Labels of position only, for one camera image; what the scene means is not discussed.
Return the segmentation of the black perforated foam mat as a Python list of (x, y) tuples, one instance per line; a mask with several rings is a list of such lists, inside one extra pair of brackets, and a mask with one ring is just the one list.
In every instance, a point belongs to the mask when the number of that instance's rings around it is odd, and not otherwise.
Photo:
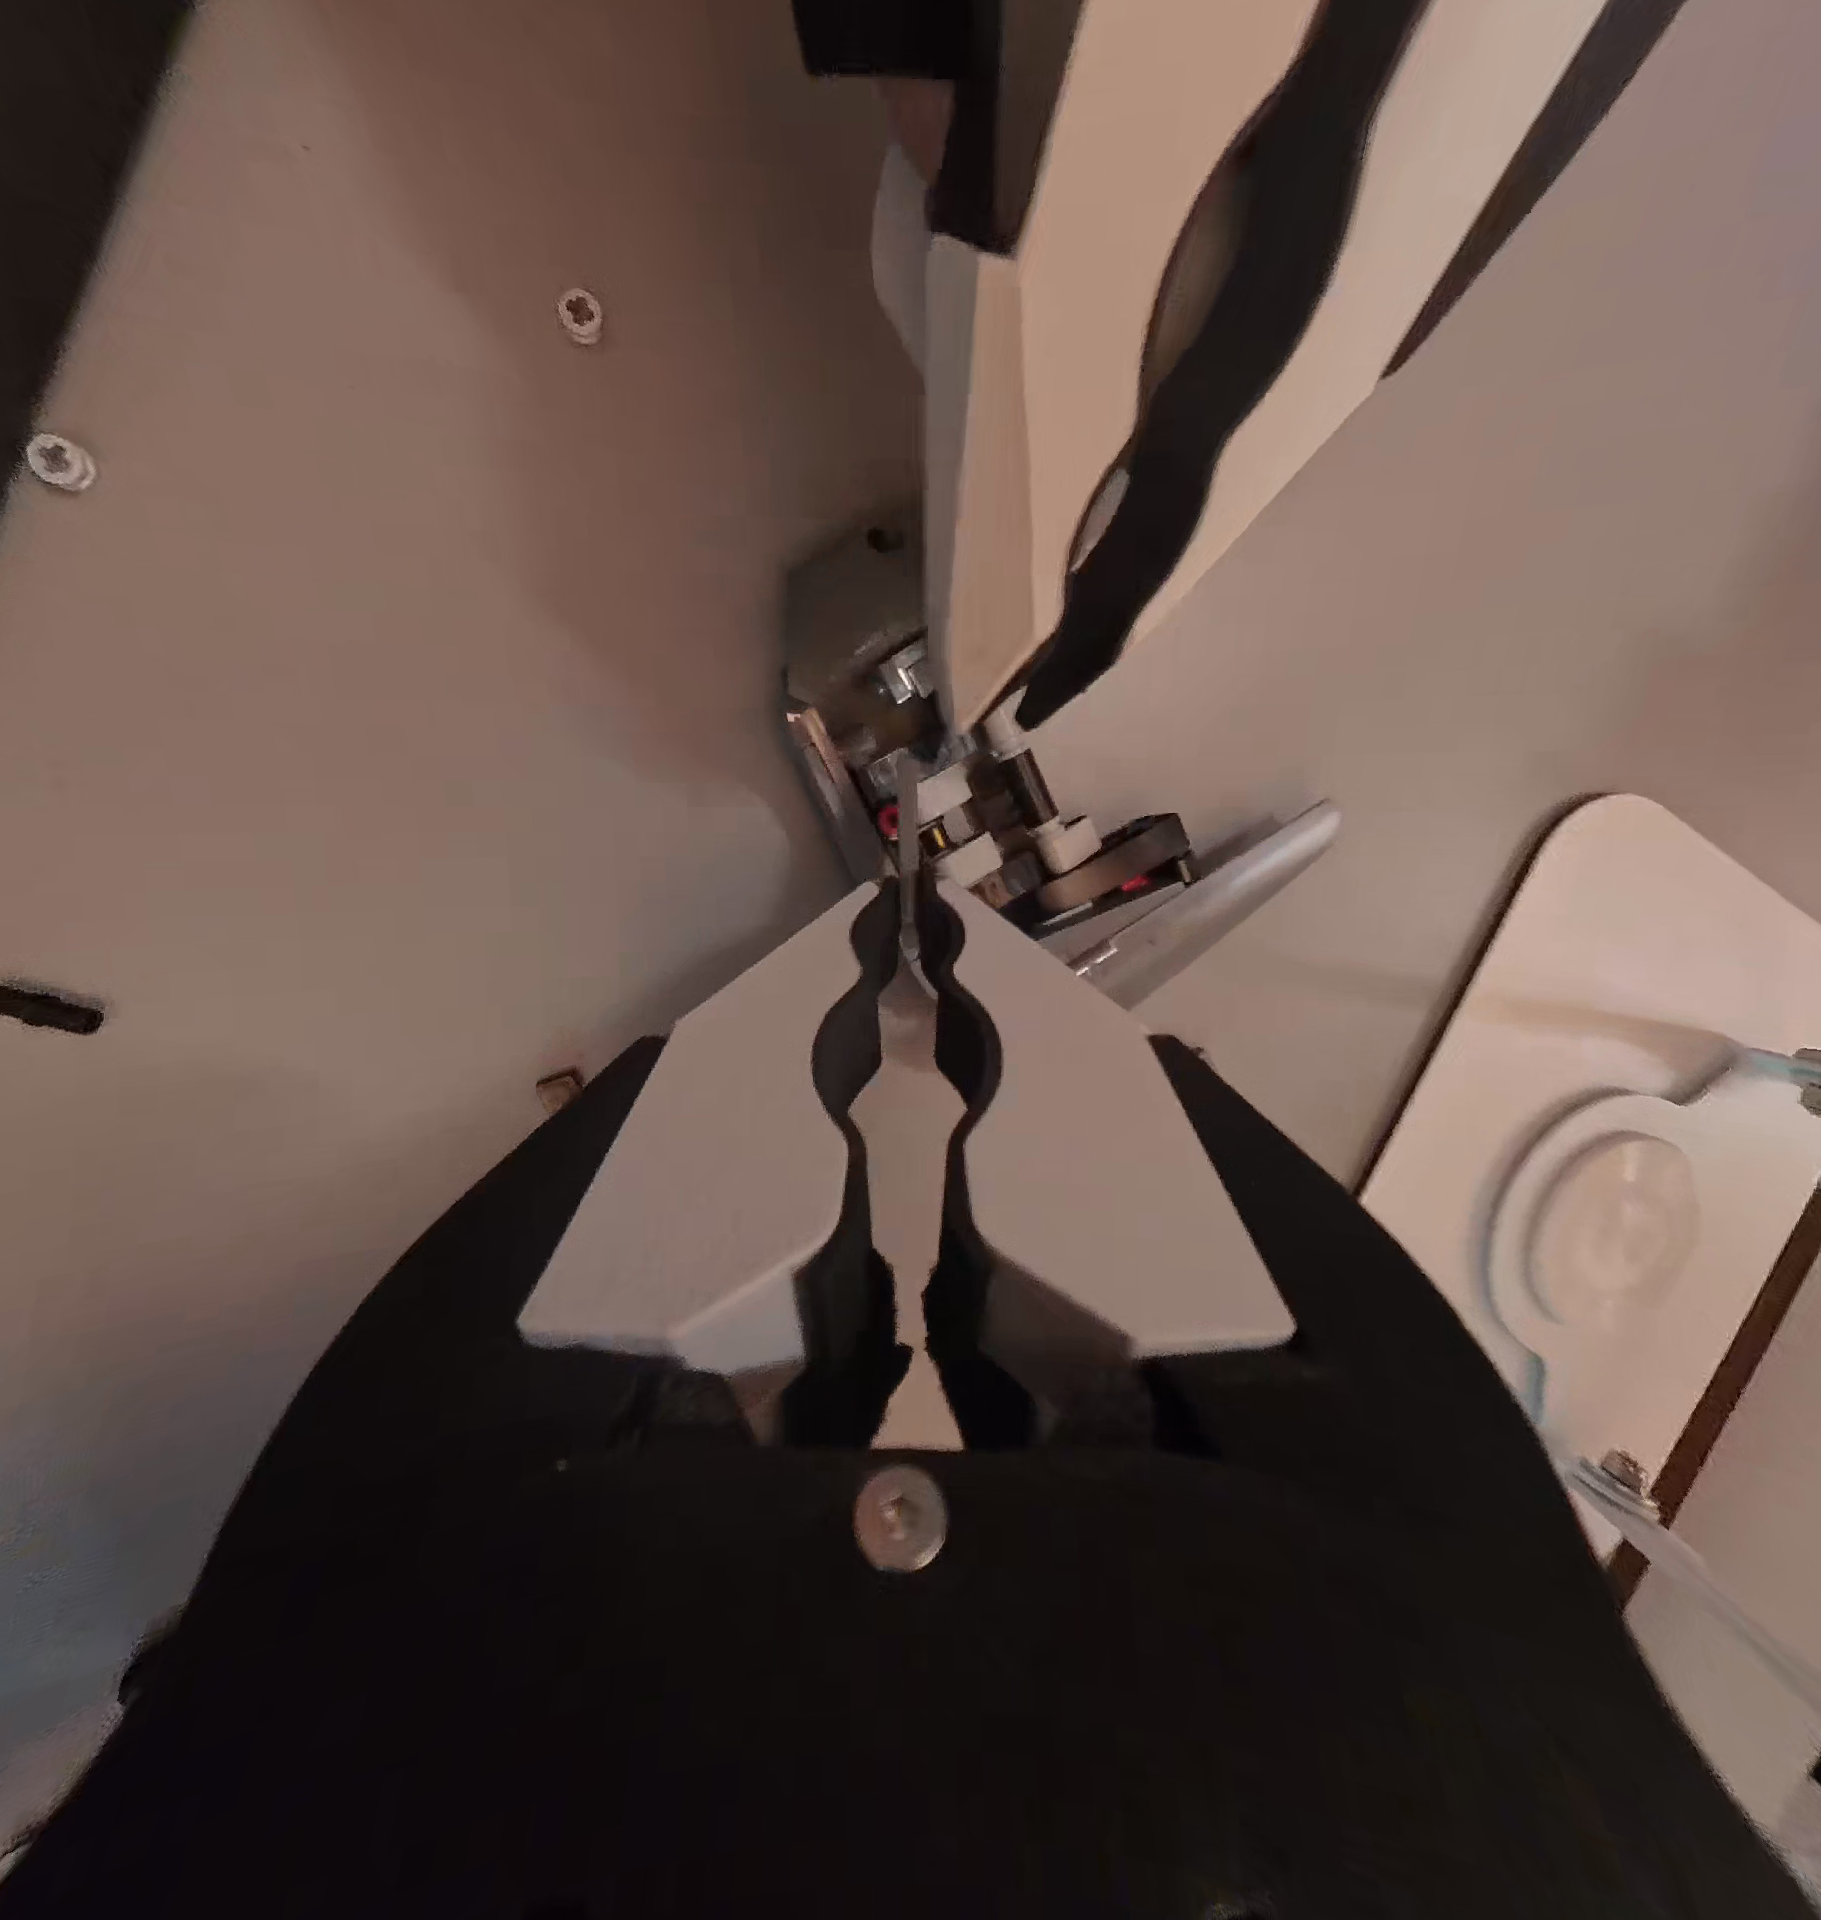
[(0, 3), (0, 514), (193, 3)]

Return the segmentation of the grey black lego technic model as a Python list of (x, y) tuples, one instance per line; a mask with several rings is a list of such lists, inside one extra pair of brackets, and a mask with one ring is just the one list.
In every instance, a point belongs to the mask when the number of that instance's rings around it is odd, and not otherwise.
[(784, 738), (855, 878), (950, 878), (1121, 1007), (1249, 923), (1331, 846), (1315, 803), (1198, 847), (1174, 812), (1099, 831), (1068, 812), (997, 709), (947, 735), (922, 612), (922, 514), (829, 540), (784, 578)]

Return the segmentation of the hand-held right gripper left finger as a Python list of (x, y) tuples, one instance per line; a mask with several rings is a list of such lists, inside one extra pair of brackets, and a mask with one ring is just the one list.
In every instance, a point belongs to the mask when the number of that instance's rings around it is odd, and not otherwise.
[(858, 886), (676, 1022), (526, 1299), (533, 1348), (778, 1390), (786, 1443), (871, 1443), (907, 1371), (855, 1100), (897, 883)]

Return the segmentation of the white base book stand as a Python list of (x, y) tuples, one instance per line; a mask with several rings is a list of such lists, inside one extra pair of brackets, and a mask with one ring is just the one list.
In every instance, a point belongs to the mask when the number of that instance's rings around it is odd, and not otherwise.
[(1821, 1915), (1821, 927), (1657, 803), (1573, 805), (1360, 1195)]

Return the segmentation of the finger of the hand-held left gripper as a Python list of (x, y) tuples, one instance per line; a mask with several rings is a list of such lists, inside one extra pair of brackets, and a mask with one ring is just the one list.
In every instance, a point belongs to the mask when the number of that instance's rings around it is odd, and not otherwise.
[(1601, 3), (1321, 3), (1319, 159), (1281, 232), (1321, 230), (1291, 362), (1214, 463), (1212, 519), (1151, 626), (1374, 391)]
[(1321, 230), (1319, 3), (1079, 3), (1008, 251), (927, 216), (927, 636), (947, 730), (1130, 645), (1291, 362)]

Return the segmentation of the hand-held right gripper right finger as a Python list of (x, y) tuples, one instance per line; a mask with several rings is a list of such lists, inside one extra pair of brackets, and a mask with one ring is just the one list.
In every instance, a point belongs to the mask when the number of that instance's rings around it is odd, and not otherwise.
[(947, 878), (927, 985), (962, 1107), (927, 1278), (960, 1440), (1151, 1431), (1151, 1370), (1287, 1353), (1291, 1308), (1145, 1024)]

